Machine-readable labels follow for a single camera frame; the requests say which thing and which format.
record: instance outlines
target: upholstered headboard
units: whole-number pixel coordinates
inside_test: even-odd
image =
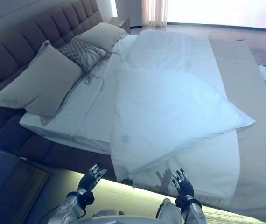
[[[45,40],[58,48],[102,21],[96,0],[68,1],[1,34],[0,90],[27,68]],[[0,107],[0,149],[50,164],[76,163],[83,150],[56,144],[23,128],[19,120],[24,113],[23,109]]]

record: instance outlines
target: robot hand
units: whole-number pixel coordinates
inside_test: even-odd
[[[78,191],[91,192],[93,188],[97,185],[103,175],[107,172],[106,169],[102,169],[101,164],[93,165],[87,172],[87,174],[82,177],[78,185]]]
[[[106,172],[107,170],[103,169],[102,165],[93,165],[87,174],[81,178],[78,190],[67,194],[66,199],[58,207],[54,216],[48,221],[48,224],[73,223],[81,217],[82,210],[85,215],[86,206],[92,204],[95,200],[92,190]]]
[[[194,197],[193,186],[182,168],[180,171],[172,171],[171,175],[174,178],[172,182],[174,183],[181,199],[187,198],[187,195]]]
[[[179,196],[175,200],[177,207],[181,208],[185,223],[205,224],[206,219],[202,212],[201,203],[194,199],[194,189],[183,169],[172,171],[172,182],[174,183]]]

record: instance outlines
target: white pillow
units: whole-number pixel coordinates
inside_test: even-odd
[[[28,68],[0,91],[0,106],[24,108],[41,116],[45,125],[55,116],[80,75],[77,64],[45,41]]]
[[[92,27],[90,30],[75,36],[74,38],[85,41],[97,48],[110,51],[117,41],[126,37],[127,35],[127,32],[122,28],[101,22]]]
[[[116,91],[110,146],[119,181],[255,122],[190,73],[120,68]]]

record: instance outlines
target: wall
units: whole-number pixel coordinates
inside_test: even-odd
[[[0,32],[66,0],[0,0]],[[103,20],[112,17],[109,0],[97,0]]]
[[[266,28],[266,0],[169,0],[167,22]]]
[[[118,16],[130,18],[130,26],[142,26],[142,0],[115,0]]]

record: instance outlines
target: textured decorative pillow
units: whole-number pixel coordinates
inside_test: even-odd
[[[0,91],[0,106],[53,117],[80,75],[78,65],[44,42],[29,67]]]
[[[83,40],[97,48],[110,51],[118,40],[127,35],[127,32],[122,28],[101,22],[90,30],[74,37],[74,39]]]
[[[107,53],[105,50],[92,46],[80,39],[73,39],[58,50],[81,67],[82,77],[88,76],[90,71]]]

